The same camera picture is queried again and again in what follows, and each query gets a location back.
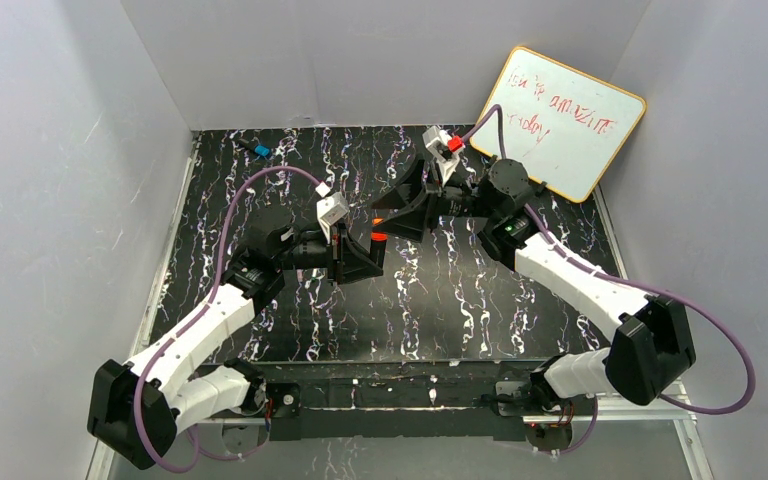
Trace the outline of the black orange highlighter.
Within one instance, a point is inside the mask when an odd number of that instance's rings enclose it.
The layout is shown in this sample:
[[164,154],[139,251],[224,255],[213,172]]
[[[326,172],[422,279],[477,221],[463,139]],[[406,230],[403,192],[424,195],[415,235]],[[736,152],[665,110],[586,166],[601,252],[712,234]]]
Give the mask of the black orange highlighter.
[[383,218],[374,218],[372,221],[372,231],[370,234],[370,258],[380,268],[384,265],[388,235],[379,232],[377,226],[384,221]]

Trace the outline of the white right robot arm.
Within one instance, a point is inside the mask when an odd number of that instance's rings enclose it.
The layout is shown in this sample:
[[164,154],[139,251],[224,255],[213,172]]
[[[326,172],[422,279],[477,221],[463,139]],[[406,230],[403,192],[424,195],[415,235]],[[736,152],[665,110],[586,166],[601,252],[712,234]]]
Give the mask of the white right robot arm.
[[373,230],[420,241],[442,217],[485,219],[478,238],[487,255],[559,296],[608,342],[541,364],[529,375],[524,399],[549,409],[579,395],[614,393],[650,404],[696,361],[685,307],[664,294],[610,281],[536,218],[529,206],[534,196],[526,169],[515,160],[495,160],[477,183],[457,179],[448,185],[438,166],[418,157],[372,202],[372,208],[393,213]]

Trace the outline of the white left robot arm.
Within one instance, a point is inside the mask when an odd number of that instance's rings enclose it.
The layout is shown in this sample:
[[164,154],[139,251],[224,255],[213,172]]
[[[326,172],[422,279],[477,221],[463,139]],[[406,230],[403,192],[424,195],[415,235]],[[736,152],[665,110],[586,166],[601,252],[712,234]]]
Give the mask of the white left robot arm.
[[271,305],[288,270],[323,269],[349,284],[383,274],[388,236],[373,231],[363,247],[339,220],[326,228],[294,224],[252,231],[219,284],[159,340],[123,363],[96,371],[87,431],[140,470],[160,464],[176,437],[222,411],[268,421],[283,392],[252,363],[228,360],[206,375],[207,357]]

